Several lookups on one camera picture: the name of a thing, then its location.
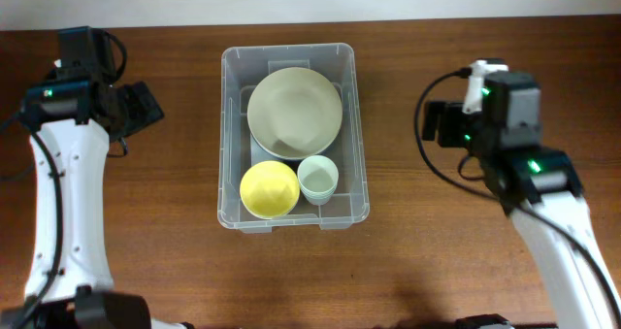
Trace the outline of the white cup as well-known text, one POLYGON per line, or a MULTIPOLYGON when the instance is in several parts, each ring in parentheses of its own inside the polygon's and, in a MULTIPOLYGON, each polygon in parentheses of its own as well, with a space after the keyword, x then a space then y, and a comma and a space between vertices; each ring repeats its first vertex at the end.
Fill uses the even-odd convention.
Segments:
POLYGON ((332 193, 328 192, 328 193, 316 193, 316 192, 307 192, 307 191, 302 191, 304 197, 306 198, 306 200, 315 206, 322 206, 325 205, 333 196, 332 193))
POLYGON ((334 193, 340 173, 332 159, 323 155, 313 155, 300 163, 297 178, 304 192, 313 196, 324 196, 334 193))

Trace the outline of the cream bowl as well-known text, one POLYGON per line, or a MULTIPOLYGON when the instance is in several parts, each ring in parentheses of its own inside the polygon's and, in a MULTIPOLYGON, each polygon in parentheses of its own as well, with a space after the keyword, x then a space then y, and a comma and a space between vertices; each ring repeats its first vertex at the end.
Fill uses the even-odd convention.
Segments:
POLYGON ((250 130, 258 143, 278 155, 298 150, 318 150, 337 134, 340 126, 252 126, 250 130))
POLYGON ((247 106, 252 126, 340 126, 343 101, 337 88, 312 69, 289 67, 264 78, 247 106))

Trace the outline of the yellow bowl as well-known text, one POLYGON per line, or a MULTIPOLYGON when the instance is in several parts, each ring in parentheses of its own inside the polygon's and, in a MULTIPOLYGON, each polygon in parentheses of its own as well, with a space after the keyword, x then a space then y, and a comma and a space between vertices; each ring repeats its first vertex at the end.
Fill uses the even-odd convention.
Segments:
POLYGON ((242 177, 240 196, 254 216, 273 219, 290 213, 300 197, 300 185, 294 171, 278 161, 253 165, 242 177))

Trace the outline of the dark blue bowl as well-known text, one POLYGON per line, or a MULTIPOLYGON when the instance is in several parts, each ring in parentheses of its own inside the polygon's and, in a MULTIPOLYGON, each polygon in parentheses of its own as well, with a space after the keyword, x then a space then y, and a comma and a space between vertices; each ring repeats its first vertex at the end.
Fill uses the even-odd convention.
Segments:
POLYGON ((242 127, 242 137, 240 144, 241 155, 244 160, 247 160, 251 164, 258 162, 275 160, 278 162, 301 162, 303 159, 310 157, 311 155, 329 153, 333 147, 341 140, 343 128, 340 127, 335 137, 324 147, 318 150, 298 150, 293 151, 289 155, 278 155, 277 153, 270 151, 268 148, 262 147, 247 124, 242 127))

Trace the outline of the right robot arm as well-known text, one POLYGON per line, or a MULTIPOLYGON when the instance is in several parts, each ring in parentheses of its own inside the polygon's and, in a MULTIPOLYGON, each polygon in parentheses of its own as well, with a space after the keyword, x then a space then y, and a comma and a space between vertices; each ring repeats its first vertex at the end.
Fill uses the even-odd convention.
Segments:
POLYGON ((595 239, 583 187, 568 156, 539 142, 539 109, 485 102, 419 103, 415 141, 464 148, 482 170, 484 191, 462 190, 502 206, 531 252, 561 328, 617 328, 620 296, 595 239))

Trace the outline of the pale green cup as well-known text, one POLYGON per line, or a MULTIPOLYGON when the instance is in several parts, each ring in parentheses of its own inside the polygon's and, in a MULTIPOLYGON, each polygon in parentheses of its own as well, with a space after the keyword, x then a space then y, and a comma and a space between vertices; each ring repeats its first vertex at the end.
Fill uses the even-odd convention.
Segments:
POLYGON ((303 193, 303 195, 305 196, 305 198, 313 205, 316 206, 320 206, 320 205, 324 205, 326 204, 331 197, 333 196, 336 187, 332 187, 331 189, 328 189, 326 191, 322 191, 322 192, 315 192, 312 190, 309 190, 308 188, 304 187, 303 185, 300 186, 301 191, 303 193))

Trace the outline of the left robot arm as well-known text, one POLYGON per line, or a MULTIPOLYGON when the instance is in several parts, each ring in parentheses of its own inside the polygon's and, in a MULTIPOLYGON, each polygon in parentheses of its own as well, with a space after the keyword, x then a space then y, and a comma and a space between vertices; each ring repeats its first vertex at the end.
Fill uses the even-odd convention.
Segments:
POLYGON ((139 295, 114 291, 105 250, 103 174, 110 144, 164 116, 144 82, 46 82, 17 113, 36 168, 36 237, 22 306, 4 328, 165 328, 139 295))

